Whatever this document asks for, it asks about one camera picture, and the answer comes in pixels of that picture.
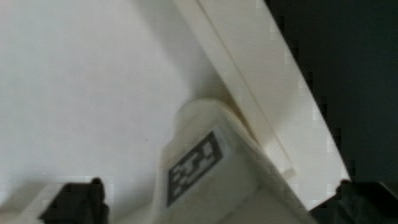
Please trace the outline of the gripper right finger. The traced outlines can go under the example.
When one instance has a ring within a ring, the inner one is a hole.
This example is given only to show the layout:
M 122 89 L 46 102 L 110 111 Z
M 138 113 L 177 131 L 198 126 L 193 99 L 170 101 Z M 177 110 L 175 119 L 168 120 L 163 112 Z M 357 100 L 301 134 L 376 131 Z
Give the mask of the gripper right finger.
M 398 194 L 381 182 L 342 180 L 309 213 L 316 224 L 398 224 Z

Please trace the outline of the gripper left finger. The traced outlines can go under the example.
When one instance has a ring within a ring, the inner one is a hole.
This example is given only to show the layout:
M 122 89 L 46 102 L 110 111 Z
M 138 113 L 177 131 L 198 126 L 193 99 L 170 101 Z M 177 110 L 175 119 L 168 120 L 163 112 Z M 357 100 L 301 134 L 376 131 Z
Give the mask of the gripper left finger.
M 39 220 L 44 224 L 108 224 L 104 185 L 99 178 L 88 183 L 67 183 L 55 195 Z

